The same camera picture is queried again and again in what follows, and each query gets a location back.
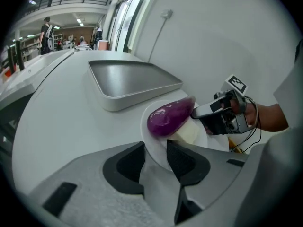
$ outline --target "stainless steel tray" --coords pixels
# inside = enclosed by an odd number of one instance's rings
[[[162,95],[183,84],[167,71],[145,62],[100,60],[89,61],[89,67],[104,99],[114,100],[103,104],[110,111]]]

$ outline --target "eggplant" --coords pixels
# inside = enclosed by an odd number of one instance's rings
[[[155,137],[172,135],[189,118],[194,110],[195,102],[194,96],[187,96],[158,108],[147,119],[149,132]]]

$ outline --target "yellow object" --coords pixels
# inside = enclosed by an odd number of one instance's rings
[[[230,137],[228,137],[228,143],[229,143],[229,149],[230,150],[233,149],[236,146],[236,144],[231,140]],[[235,148],[235,150],[233,150],[233,152],[242,153],[242,150],[239,147],[237,147],[237,148]]]
[[[189,118],[173,135],[170,140],[179,140],[187,144],[193,144],[200,131],[199,126]]]

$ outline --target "white wall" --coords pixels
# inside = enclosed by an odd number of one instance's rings
[[[302,36],[279,0],[156,0],[135,51],[144,61],[164,9],[174,13],[150,62],[183,80],[184,91],[199,104],[211,101],[230,74],[248,84],[247,95],[258,103],[276,103],[273,92],[293,67]],[[264,133],[261,142],[270,135]]]

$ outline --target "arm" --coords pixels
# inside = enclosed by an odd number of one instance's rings
[[[39,48],[41,48],[41,42],[42,42],[42,39],[43,39],[43,35],[44,35],[44,32],[41,32],[40,37],[39,37],[39,40],[40,40]]]
[[[237,111],[237,105],[231,101],[232,109]],[[288,123],[279,104],[264,106],[257,104],[261,121],[261,127],[265,131],[278,132],[288,128]],[[253,104],[247,103],[245,116],[249,125],[254,125],[256,120],[256,110]]]

